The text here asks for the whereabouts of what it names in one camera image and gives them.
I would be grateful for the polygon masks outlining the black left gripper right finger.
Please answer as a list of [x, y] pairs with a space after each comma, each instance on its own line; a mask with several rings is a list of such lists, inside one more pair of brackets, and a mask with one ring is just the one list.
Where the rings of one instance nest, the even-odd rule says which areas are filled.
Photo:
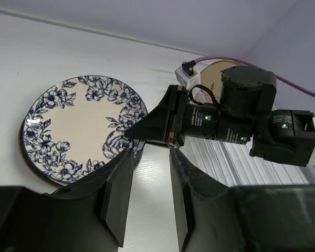
[[229, 187], [170, 151], [179, 251], [315, 251], [315, 185]]

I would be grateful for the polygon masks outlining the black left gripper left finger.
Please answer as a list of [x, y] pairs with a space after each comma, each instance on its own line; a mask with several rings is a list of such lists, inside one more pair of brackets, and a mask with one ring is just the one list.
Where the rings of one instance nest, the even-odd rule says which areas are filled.
[[134, 156], [51, 194], [0, 186], [0, 251], [117, 251], [124, 244]]

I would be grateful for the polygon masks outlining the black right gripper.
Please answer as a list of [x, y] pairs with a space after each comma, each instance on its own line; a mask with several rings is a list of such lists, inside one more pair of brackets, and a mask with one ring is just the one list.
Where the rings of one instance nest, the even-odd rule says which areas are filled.
[[170, 85], [159, 104], [125, 131], [129, 139], [161, 148], [180, 148], [186, 137], [245, 145], [252, 120], [220, 112], [213, 104], [191, 104], [188, 90]]

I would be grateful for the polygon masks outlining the white blue patterned plate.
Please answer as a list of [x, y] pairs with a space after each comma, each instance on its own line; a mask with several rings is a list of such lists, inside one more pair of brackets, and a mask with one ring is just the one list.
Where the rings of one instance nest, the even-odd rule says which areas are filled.
[[98, 75], [74, 77], [45, 91], [24, 120], [23, 147], [32, 167], [67, 185], [103, 167], [139, 141], [125, 131], [147, 114], [137, 92]]

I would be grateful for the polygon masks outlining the red plate with teal flower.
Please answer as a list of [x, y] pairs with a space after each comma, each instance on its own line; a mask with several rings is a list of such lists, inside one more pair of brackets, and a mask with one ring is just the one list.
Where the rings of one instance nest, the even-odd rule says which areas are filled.
[[23, 142], [22, 142], [22, 137], [23, 137], [23, 127], [24, 127], [24, 122], [25, 120], [22, 121], [20, 128], [19, 128], [19, 133], [18, 133], [18, 147], [19, 147], [19, 152], [20, 155], [25, 163], [25, 165], [28, 167], [29, 171], [32, 172], [39, 180], [43, 181], [44, 183], [54, 187], [54, 188], [61, 188], [63, 185], [43, 176], [39, 171], [35, 170], [32, 167], [31, 162], [29, 161], [26, 152], [24, 151], [23, 147]]

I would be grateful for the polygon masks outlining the beige floral plate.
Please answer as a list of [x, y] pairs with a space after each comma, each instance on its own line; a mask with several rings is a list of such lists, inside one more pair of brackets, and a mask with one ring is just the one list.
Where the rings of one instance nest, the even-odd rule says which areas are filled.
[[219, 60], [208, 65], [200, 73], [201, 85], [210, 89], [214, 94], [216, 100], [219, 102], [221, 99], [220, 95], [222, 91], [222, 71], [238, 65], [238, 63], [232, 60]]

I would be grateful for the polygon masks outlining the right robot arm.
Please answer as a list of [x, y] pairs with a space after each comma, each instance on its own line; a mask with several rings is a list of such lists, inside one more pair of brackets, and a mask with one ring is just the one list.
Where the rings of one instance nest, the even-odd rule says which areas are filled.
[[245, 145], [250, 156], [294, 166], [315, 166], [315, 113], [274, 110], [276, 76], [253, 66], [221, 73], [222, 92], [210, 103], [192, 89], [168, 87], [160, 103], [125, 131], [129, 139], [180, 148], [186, 137]]

